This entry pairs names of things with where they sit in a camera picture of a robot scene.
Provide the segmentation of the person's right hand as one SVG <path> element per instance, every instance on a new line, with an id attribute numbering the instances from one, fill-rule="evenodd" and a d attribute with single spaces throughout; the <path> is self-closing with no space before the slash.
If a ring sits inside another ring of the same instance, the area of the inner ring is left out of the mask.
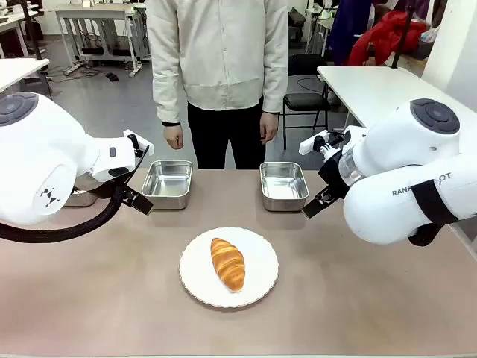
<path id="1" fill-rule="evenodd" d="M 163 136 L 172 149 L 180 150 L 183 148 L 183 129 L 180 124 L 164 126 Z"/>

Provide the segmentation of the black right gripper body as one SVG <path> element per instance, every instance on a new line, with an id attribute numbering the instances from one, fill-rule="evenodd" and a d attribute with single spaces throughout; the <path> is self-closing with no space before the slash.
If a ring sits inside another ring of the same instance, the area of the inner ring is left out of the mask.
<path id="1" fill-rule="evenodd" d="M 338 164 L 342 157 L 342 150 L 339 149 L 336 154 L 333 154 L 327 159 L 321 166 L 318 174 L 321 179 L 327 184 L 327 187 L 323 189 L 317 197 L 319 198 L 345 198 L 346 194 L 350 190 L 350 187 L 345 183 L 342 178 Z"/>

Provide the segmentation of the small white side table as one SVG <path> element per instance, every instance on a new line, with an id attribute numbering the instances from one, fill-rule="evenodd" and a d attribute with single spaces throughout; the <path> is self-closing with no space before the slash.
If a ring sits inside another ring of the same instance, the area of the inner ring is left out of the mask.
<path id="1" fill-rule="evenodd" d="M 0 92 L 41 70 L 49 63 L 49 59 L 0 58 Z"/>

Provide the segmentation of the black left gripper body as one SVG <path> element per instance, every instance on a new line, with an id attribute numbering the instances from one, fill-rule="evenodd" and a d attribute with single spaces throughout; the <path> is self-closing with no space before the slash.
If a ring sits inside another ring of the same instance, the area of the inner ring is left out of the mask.
<path id="1" fill-rule="evenodd" d="M 107 194 L 110 198 L 129 198 L 129 189 L 123 179 L 113 179 L 107 182 Z"/>

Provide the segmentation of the black trousers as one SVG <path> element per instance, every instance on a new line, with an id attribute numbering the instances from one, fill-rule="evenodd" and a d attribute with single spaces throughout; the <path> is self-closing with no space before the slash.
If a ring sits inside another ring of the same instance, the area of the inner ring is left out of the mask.
<path id="1" fill-rule="evenodd" d="M 230 146 L 237 169 L 258 169 L 265 160 L 262 105 L 237 110 L 203 110 L 187 104 L 187 118 L 199 169 L 224 169 Z"/>

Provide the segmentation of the person's right forearm cream sleeve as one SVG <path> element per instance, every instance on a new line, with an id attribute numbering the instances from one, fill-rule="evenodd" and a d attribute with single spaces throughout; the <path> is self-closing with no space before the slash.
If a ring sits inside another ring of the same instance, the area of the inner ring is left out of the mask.
<path id="1" fill-rule="evenodd" d="M 179 125 L 177 66 L 153 62 L 152 75 L 153 100 L 157 106 L 158 119 L 164 126 Z"/>

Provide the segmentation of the person's left hand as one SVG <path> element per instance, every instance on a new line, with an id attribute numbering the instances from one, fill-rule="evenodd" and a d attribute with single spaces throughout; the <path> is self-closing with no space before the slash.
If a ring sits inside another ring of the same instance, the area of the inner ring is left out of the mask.
<path id="1" fill-rule="evenodd" d="M 278 115 L 263 112 L 260 119 L 260 137 L 263 145 L 267 144 L 277 135 L 279 125 Z"/>

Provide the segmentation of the black folding chair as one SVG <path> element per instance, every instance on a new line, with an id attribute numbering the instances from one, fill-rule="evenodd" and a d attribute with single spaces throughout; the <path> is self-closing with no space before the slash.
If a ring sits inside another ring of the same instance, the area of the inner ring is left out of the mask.
<path id="1" fill-rule="evenodd" d="M 288 76 L 314 75 L 317 77 L 318 67 L 327 66 L 326 61 L 319 54 L 293 54 L 288 61 Z M 317 127 L 329 128 L 329 111 L 331 105 L 327 100 L 328 85 L 324 84 L 321 92 L 310 93 L 288 93 L 284 96 L 282 105 L 282 138 L 283 149 L 287 149 L 288 129 L 311 128 L 313 131 Z M 290 116 L 296 116 L 297 112 L 310 114 L 315 113 L 313 125 L 308 126 L 287 126 L 287 110 Z"/>

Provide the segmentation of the steel rectangular container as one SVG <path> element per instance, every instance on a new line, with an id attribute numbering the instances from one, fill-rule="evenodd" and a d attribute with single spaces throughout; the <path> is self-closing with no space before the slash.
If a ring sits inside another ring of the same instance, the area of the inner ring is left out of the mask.
<path id="1" fill-rule="evenodd" d="M 188 160 L 155 160 L 149 167 L 142 194 L 152 210 L 183 210 L 192 184 L 193 164 Z"/>
<path id="2" fill-rule="evenodd" d="M 64 207 L 90 207 L 97 201 L 97 196 L 94 189 L 84 190 L 77 186 L 73 190 L 64 204 Z"/>
<path id="3" fill-rule="evenodd" d="M 270 212 L 300 212 L 309 197 L 303 170 L 293 162 L 264 162 L 259 168 L 262 201 Z"/>

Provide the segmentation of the dark blue hanging garment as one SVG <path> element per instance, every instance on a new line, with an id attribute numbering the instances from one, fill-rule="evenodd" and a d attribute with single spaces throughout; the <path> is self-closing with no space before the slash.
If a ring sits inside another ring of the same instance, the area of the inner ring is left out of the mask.
<path id="1" fill-rule="evenodd" d="M 336 66 L 345 66 L 356 35 L 367 31 L 372 0 L 340 0 L 329 35 L 328 49 Z"/>

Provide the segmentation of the cream button shirt torso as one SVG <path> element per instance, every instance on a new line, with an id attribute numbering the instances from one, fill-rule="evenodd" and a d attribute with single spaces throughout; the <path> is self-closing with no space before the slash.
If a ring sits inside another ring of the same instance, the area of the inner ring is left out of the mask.
<path id="1" fill-rule="evenodd" d="M 287 0 L 146 0 L 151 62 L 177 66 L 203 110 L 263 102 L 265 67 L 288 64 Z"/>

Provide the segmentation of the black stand pole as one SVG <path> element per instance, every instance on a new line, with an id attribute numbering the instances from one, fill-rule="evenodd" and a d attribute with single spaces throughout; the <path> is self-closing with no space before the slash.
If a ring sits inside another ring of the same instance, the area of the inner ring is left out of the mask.
<path id="1" fill-rule="evenodd" d="M 19 0 L 19 3 L 22 6 L 22 10 L 25 17 L 25 24 L 28 29 L 28 34 L 30 35 L 31 48 L 34 50 L 36 59 L 41 60 L 42 55 L 40 54 L 40 49 L 38 48 L 37 40 L 35 39 L 35 36 L 34 36 L 34 27 L 33 27 L 31 16 L 29 15 L 27 1 Z"/>
<path id="2" fill-rule="evenodd" d="M 392 60 L 392 63 L 391 63 L 391 68 L 392 69 L 397 68 L 399 58 L 400 58 L 400 56 L 402 54 L 402 51 L 404 49 L 404 46 L 405 46 L 406 37 L 408 35 L 409 28 L 411 26 L 411 21 L 413 19 L 414 11 L 415 11 L 414 0 L 409 0 L 409 2 L 407 4 L 407 7 L 406 7 L 407 15 L 406 15 L 406 19 L 405 19 L 405 25 L 404 25 L 404 28 L 403 28 L 403 31 L 402 31 L 402 36 L 399 40 L 397 50 L 394 53 L 394 57 L 393 57 L 393 60 Z"/>

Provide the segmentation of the white background desk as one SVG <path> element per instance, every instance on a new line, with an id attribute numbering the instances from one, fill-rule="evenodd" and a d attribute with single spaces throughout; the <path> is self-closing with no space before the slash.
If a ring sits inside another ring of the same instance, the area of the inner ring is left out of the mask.
<path id="1" fill-rule="evenodd" d="M 146 13 L 140 4 L 77 0 L 53 9 L 69 59 L 120 62 L 131 78 L 150 59 Z"/>

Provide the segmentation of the person's left forearm cream sleeve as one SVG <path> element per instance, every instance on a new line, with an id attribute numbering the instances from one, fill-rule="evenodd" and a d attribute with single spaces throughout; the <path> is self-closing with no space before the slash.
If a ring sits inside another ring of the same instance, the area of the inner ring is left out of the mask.
<path id="1" fill-rule="evenodd" d="M 262 110 L 279 113 L 288 88 L 288 64 L 265 67 L 264 75 Z"/>

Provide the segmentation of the golden croissant bread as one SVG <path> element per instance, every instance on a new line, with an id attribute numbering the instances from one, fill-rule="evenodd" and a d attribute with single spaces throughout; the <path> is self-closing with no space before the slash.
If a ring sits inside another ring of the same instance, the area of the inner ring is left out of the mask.
<path id="1" fill-rule="evenodd" d="M 210 254 L 215 273 L 221 282 L 231 292 L 241 291 L 245 281 L 245 262 L 240 250 L 226 240 L 214 238 Z"/>

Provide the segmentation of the white scalloped plate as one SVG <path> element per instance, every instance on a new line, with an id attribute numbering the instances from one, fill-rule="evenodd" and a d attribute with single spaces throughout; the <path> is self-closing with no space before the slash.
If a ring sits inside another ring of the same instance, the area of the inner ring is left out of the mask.
<path id="1" fill-rule="evenodd" d="M 244 256 L 243 288 L 233 292 L 216 274 L 210 247 L 213 239 L 223 239 Z M 196 236 L 180 256 L 179 275 L 193 297 L 204 304 L 235 309 L 265 297 L 277 281 L 279 262 L 271 243 L 263 236 L 241 227 L 217 227 Z"/>

